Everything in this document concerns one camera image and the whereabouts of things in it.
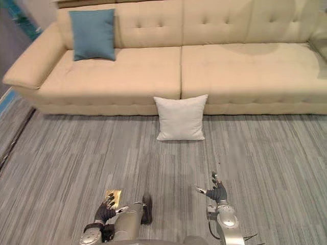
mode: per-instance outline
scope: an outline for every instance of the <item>beige sofa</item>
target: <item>beige sofa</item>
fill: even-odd
[[[47,114],[155,115],[154,96],[202,94],[205,114],[327,114],[318,0],[111,2],[59,1],[4,83]],[[111,8],[116,61],[74,62],[69,10]]]

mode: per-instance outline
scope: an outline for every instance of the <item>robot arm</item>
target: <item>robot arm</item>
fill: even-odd
[[[217,179],[217,174],[213,173],[212,177],[215,184],[212,190],[204,190],[195,186],[197,192],[217,203],[216,206],[207,207],[207,218],[216,221],[217,232],[225,245],[244,245],[235,210],[227,201],[227,191],[221,181]]]
[[[108,234],[114,232],[112,225],[106,225],[106,222],[115,217],[116,214],[122,213],[128,209],[128,206],[125,206],[121,209],[114,210],[112,206],[114,202],[113,194],[110,194],[106,197],[106,200],[98,208],[95,219],[92,224],[88,224],[84,228],[84,233],[79,240],[79,245],[98,245],[108,239]]]

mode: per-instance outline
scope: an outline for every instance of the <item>white pillow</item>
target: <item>white pillow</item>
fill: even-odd
[[[204,140],[203,109],[208,95],[185,100],[154,97],[160,121],[158,140]]]

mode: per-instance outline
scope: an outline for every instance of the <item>sofa armrest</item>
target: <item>sofa armrest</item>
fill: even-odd
[[[66,51],[56,23],[52,23],[15,61],[3,83],[38,89]]]
[[[309,43],[327,60],[327,14],[319,13],[318,25],[311,35]]]

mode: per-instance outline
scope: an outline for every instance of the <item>sofa seat cushion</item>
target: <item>sofa seat cushion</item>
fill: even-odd
[[[180,47],[115,50],[116,61],[73,61],[67,51],[37,91],[37,104],[155,105],[180,98]]]
[[[327,64],[308,44],[183,46],[182,99],[202,94],[205,114],[325,114]]]

